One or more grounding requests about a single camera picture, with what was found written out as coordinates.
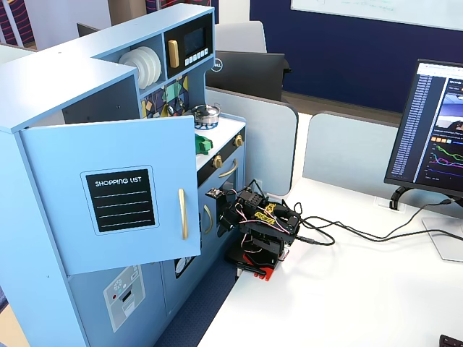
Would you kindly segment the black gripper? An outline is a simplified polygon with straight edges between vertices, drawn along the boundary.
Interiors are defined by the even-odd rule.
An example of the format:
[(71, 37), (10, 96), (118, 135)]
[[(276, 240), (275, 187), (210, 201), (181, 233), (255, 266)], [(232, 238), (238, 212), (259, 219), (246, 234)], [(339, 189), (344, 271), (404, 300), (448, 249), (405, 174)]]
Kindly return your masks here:
[[(221, 195), (216, 200), (216, 216), (221, 216), (219, 218), (218, 237), (222, 237), (237, 224), (237, 217), (234, 213), (224, 213), (235, 201), (236, 196), (232, 194)], [(267, 205), (268, 198), (252, 191), (251, 188), (244, 188), (237, 197), (236, 203), (245, 217), (253, 217), (256, 212), (260, 212)]]

